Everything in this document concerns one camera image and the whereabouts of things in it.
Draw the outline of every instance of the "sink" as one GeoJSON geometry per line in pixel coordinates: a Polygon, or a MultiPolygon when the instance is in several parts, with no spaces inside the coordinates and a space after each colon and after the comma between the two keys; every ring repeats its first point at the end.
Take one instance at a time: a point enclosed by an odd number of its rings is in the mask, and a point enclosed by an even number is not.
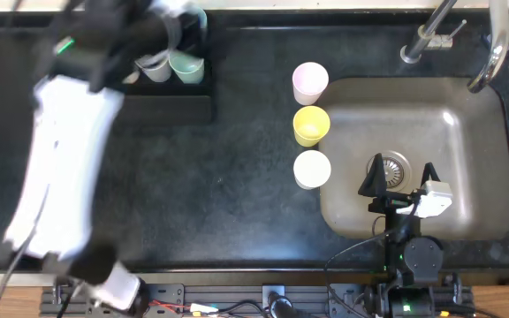
{"type": "MultiPolygon", "coordinates": [[[[382,153],[390,191],[420,187],[425,163],[450,185],[452,205],[422,220],[439,239],[501,239],[509,232],[509,145],[503,106],[489,87],[467,91],[468,79],[341,79],[323,92],[330,116],[319,150],[331,177],[321,187],[327,224],[348,238],[371,236],[379,214],[357,194],[371,158],[382,153]]],[[[384,229],[384,219],[376,233],[384,229]]]]}

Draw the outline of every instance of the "white wall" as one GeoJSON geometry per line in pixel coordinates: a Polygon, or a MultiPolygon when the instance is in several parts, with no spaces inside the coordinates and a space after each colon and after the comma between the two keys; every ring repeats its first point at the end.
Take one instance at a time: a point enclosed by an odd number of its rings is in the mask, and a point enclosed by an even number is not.
{"type": "MultiPolygon", "coordinates": [[[[204,9],[406,9],[435,8],[442,0],[194,0],[204,9]]],[[[0,11],[8,11],[13,0],[0,0],[0,11]]],[[[63,0],[24,0],[24,11],[53,11],[63,0]]],[[[455,8],[484,8],[487,0],[459,0],[455,8]]]]}

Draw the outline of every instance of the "black countertop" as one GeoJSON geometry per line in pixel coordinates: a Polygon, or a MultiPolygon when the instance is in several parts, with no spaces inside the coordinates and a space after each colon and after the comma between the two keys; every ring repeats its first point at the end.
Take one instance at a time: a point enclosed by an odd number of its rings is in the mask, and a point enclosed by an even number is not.
{"type": "MultiPolygon", "coordinates": [[[[214,122],[116,129],[95,192],[95,233],[116,240],[122,261],[134,270],[322,268],[358,240],[333,232],[320,213],[319,190],[302,190],[294,181],[293,161],[304,148],[292,133],[300,108],[292,72],[314,61],[330,81],[477,74],[488,56],[481,41],[490,25],[484,11],[448,17],[441,32],[463,17],[469,21],[451,50],[426,52],[415,65],[400,60],[399,49],[428,16],[209,12],[214,122]]],[[[17,23],[36,27],[45,21],[17,23]]],[[[17,38],[11,52],[0,45],[0,270],[9,256],[1,239],[19,199],[32,125],[24,79],[34,37],[26,32],[17,38]]],[[[492,86],[504,101],[509,131],[509,57],[492,86]]],[[[444,247],[446,269],[509,269],[509,235],[445,241],[444,247]]],[[[382,265],[382,248],[375,244],[338,262],[350,270],[382,265]]]]}

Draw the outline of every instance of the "faucet base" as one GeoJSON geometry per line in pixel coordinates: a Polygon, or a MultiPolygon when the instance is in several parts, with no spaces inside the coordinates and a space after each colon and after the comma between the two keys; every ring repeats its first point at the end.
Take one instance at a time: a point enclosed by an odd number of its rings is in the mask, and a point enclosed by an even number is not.
{"type": "Polygon", "coordinates": [[[408,64],[416,64],[420,62],[420,58],[422,58],[422,55],[420,54],[416,58],[411,58],[406,55],[406,47],[407,45],[404,45],[402,49],[399,51],[399,56],[402,58],[402,60],[408,64]]]}

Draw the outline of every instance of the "faucet handle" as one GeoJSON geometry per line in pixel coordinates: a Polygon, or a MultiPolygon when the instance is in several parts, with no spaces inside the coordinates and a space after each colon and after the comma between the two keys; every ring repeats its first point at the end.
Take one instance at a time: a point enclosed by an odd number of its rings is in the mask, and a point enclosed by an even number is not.
{"type": "Polygon", "coordinates": [[[429,41],[428,46],[425,48],[427,50],[440,50],[440,49],[450,49],[452,48],[452,38],[455,36],[461,28],[463,28],[466,25],[467,21],[465,19],[460,22],[460,25],[457,26],[451,32],[451,34],[435,34],[431,41],[429,41]]]}

